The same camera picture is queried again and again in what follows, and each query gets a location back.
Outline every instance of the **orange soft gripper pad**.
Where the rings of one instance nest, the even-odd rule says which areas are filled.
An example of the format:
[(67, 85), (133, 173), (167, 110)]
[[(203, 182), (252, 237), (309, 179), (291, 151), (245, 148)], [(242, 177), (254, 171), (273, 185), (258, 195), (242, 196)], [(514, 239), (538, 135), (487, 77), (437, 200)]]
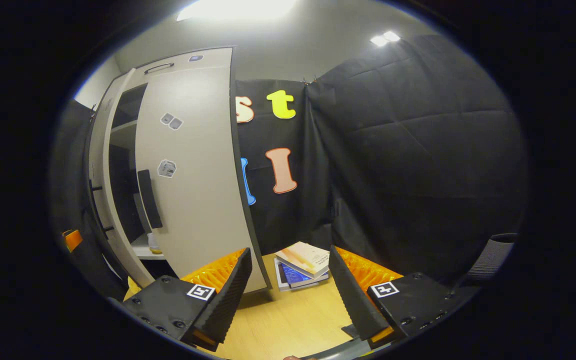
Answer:
[(343, 248), (335, 246), (336, 251), (339, 253), (345, 266), (348, 267), (354, 280), (359, 284), (359, 287), (363, 290), (363, 293), (368, 296), (368, 288), (372, 285), (386, 283), (387, 281), (392, 281), (398, 278), (403, 278), (404, 275), (396, 273), (391, 269), (387, 269), (382, 265), (375, 264), (374, 262), (352, 253), (350, 251), (344, 250)]
[(231, 272), (233, 272), (233, 268), (237, 264), (237, 260), (240, 259), (244, 250), (246, 250), (246, 248), (229, 253), (221, 259), (215, 260), (208, 265), (196, 269), (182, 277), (181, 280), (192, 284), (215, 288), (215, 292), (219, 294), (219, 292), (222, 291), (224, 284), (226, 284), (228, 277), (231, 276)]

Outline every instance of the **wooden table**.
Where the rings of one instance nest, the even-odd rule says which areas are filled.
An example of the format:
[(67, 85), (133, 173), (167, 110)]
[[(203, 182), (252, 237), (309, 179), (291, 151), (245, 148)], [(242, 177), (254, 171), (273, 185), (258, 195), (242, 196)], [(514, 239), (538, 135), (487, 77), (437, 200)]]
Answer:
[(264, 255), (272, 289), (244, 294), (226, 335), (212, 353), (230, 360), (283, 360), (308, 356), (352, 338), (341, 330), (350, 317), (330, 276), (319, 285), (279, 291), (275, 255)]

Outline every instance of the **cabinet handle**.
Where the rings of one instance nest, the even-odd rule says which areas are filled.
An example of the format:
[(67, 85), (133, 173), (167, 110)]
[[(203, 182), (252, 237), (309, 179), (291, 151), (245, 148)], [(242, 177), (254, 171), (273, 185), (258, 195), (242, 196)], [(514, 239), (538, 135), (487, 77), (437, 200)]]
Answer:
[(144, 71), (143, 73), (144, 73), (144, 75), (146, 75), (146, 74), (150, 73), (151, 70), (157, 69), (157, 68), (161, 68), (162, 66), (167, 66), (167, 67), (172, 68), (173, 66), (175, 66), (175, 63), (158, 64), (157, 66), (153, 66), (153, 67), (147, 69), (147, 70)]
[(160, 217), (160, 212), (157, 210), (157, 203), (155, 203), (153, 183), (151, 183), (151, 172), (149, 170), (137, 171), (137, 178), (141, 191), (141, 202), (143, 203), (143, 209), (146, 210), (146, 215), (148, 215), (150, 228), (163, 228), (162, 218)]

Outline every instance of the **stack of books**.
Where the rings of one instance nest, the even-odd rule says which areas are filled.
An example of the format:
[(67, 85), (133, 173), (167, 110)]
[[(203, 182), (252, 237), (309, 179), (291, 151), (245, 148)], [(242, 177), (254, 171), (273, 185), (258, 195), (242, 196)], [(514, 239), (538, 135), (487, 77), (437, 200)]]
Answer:
[(301, 241), (274, 253), (279, 291), (318, 285), (329, 278), (330, 252)]

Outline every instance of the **ceiling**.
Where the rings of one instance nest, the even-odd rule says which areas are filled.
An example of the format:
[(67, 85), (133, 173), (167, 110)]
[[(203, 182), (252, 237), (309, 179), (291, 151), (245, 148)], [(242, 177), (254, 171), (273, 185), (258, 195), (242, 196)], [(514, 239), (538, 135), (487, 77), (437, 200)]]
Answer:
[(373, 0), (297, 0), (278, 20), (176, 21), (177, 13), (146, 30), (116, 54), (122, 73), (147, 62), (201, 48), (237, 46), (239, 80), (307, 80), (375, 48), (388, 30), (403, 40), (436, 34), (426, 23)]

